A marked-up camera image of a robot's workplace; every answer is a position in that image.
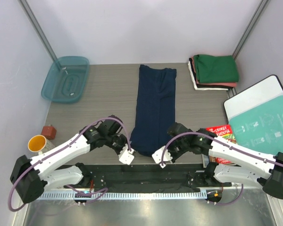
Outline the navy blue t shirt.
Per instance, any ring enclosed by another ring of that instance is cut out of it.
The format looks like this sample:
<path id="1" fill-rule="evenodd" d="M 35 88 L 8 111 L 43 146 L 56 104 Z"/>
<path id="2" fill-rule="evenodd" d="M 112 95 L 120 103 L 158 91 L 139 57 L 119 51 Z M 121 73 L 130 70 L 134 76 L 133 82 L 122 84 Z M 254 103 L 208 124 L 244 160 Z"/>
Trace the navy blue t shirt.
<path id="1" fill-rule="evenodd" d="M 140 65 L 135 127 L 131 147 L 150 157 L 171 137 L 167 129 L 175 122 L 176 69 L 153 69 Z"/>

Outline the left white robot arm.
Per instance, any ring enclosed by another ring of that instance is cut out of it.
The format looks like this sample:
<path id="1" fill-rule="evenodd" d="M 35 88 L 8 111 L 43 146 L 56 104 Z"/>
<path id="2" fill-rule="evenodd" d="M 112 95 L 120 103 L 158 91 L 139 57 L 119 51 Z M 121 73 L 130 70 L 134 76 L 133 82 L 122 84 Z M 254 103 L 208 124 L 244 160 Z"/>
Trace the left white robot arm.
<path id="1" fill-rule="evenodd" d="M 11 202 L 14 192 L 17 192 L 23 204 L 28 204 L 45 191 L 54 188 L 68 185 L 78 185 L 81 188 L 89 186 L 92 174 L 83 163 L 65 169 L 60 167 L 103 146 L 113 149 L 121 163 L 131 164 L 134 150 L 131 148 L 128 133 L 120 134 L 124 129 L 123 122 L 111 115 L 85 126 L 71 139 L 46 153 L 31 158 L 20 156 L 10 176 L 13 186 L 8 201 Z"/>

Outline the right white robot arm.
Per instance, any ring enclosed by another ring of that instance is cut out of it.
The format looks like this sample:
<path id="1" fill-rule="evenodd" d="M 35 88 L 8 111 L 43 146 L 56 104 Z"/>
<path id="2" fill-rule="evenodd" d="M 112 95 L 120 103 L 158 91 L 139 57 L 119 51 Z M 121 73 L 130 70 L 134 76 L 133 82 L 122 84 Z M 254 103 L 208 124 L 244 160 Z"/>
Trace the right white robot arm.
<path id="1" fill-rule="evenodd" d="M 229 160 L 232 166 L 210 163 L 204 173 L 209 186 L 219 183 L 238 183 L 261 188 L 266 194 L 283 200 L 283 153 L 261 153 L 232 143 L 206 129 L 193 132 L 180 123 L 167 130 L 171 140 L 163 149 L 171 161 L 186 152 Z"/>

